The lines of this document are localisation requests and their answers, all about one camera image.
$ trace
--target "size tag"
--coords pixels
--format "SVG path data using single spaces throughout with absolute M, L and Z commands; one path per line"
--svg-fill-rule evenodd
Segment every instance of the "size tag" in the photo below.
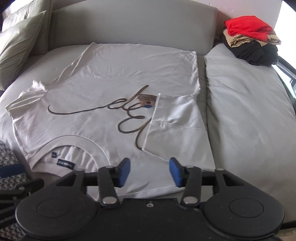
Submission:
M 61 166 L 61 167 L 69 168 L 71 170 L 74 170 L 74 167 L 75 167 L 75 163 L 70 162 L 70 161 L 65 161 L 65 160 L 62 160 L 62 159 L 58 159 L 57 165 Z
M 155 102 L 157 96 L 155 95 L 146 95 L 146 94 L 139 94 L 137 99 L 141 102 L 141 106 L 146 108 L 151 108 L 155 106 Z

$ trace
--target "screw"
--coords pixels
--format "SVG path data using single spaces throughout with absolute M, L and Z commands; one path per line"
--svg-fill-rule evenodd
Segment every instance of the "screw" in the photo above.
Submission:
M 147 203 L 146 207 L 154 207 L 154 204 L 153 203 Z
M 117 198 L 116 197 L 104 197 L 102 202 L 104 204 L 108 204 L 108 205 L 115 204 L 117 202 Z
M 185 204 L 196 204 L 198 202 L 198 199 L 196 197 L 188 196 L 183 198 L 183 202 Z

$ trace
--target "red folded shirt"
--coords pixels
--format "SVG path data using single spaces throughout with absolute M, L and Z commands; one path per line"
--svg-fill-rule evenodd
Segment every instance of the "red folded shirt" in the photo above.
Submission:
M 271 26 L 256 16 L 241 16 L 224 23 L 230 36 L 241 34 L 264 42 L 267 42 L 267 34 L 269 35 L 273 30 Z

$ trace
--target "patterned fabric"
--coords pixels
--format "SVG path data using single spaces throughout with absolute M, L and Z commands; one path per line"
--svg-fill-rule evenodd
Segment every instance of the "patterned fabric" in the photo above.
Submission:
M 19 161 L 12 150 L 10 150 L 4 142 L 0 141 L 0 166 L 9 166 L 18 163 Z M 17 184 L 26 181 L 28 181 L 28 177 L 25 172 L 11 177 L 0 178 L 0 190 L 14 189 Z M 23 235 L 24 233 L 17 223 L 0 229 L 0 240 L 2 240 L 1 237 L 9 240 L 19 240 Z

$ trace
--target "black folded clothing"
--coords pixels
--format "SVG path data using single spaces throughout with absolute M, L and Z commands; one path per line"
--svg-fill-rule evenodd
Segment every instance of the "black folded clothing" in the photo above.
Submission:
M 220 36 L 220 39 L 235 57 L 244 59 L 251 65 L 270 66 L 275 64 L 279 59 L 276 45 L 266 44 L 262 47 L 260 43 L 253 40 L 250 43 L 244 43 L 239 47 L 231 48 L 224 34 Z

